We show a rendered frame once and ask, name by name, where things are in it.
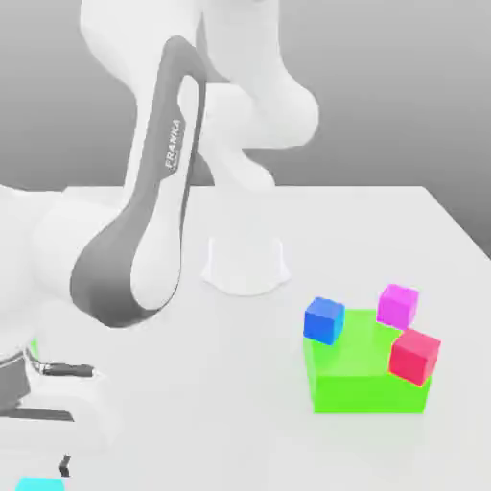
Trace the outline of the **small magenta cube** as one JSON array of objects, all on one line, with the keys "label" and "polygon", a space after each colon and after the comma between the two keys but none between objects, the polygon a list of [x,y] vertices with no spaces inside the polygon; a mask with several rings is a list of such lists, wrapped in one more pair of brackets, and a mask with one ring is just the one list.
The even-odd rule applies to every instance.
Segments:
[{"label": "small magenta cube", "polygon": [[389,284],[379,297],[376,320],[396,329],[406,330],[414,319],[418,299],[418,290]]}]

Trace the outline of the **small cyan cube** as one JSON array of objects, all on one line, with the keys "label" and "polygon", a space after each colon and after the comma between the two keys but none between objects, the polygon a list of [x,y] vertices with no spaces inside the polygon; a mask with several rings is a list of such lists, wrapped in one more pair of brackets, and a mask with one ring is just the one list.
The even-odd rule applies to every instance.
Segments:
[{"label": "small cyan cube", "polygon": [[22,477],[14,491],[66,491],[62,479]]}]

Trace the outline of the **small red cube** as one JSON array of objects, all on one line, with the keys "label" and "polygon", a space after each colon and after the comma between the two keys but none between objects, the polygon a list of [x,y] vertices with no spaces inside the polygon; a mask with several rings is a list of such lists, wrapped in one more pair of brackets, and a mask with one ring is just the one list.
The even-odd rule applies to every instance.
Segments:
[{"label": "small red cube", "polygon": [[422,386],[434,372],[440,345],[439,339],[405,330],[391,345],[388,372]]}]

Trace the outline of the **small blue cube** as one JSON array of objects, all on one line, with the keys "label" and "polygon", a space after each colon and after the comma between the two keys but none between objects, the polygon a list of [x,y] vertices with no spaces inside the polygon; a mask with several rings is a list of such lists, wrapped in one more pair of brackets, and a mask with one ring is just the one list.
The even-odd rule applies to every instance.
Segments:
[{"label": "small blue cube", "polygon": [[345,318],[345,306],[331,299],[316,297],[304,314],[303,336],[326,345],[339,338]]}]

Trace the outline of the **large green box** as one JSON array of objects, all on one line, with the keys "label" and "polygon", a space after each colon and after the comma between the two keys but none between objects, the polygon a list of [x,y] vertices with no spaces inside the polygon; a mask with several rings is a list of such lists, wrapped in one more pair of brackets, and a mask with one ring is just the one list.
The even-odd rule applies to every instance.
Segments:
[{"label": "large green box", "polygon": [[377,322],[374,310],[348,309],[334,344],[304,338],[313,412],[422,413],[432,380],[418,386],[388,371],[401,334]]}]

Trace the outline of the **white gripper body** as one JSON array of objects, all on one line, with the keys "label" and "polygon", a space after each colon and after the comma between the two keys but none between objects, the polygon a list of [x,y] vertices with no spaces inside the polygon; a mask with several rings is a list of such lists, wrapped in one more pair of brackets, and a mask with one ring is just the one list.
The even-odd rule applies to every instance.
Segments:
[{"label": "white gripper body", "polygon": [[18,408],[0,416],[0,450],[100,453],[121,428],[105,380],[42,377]]}]

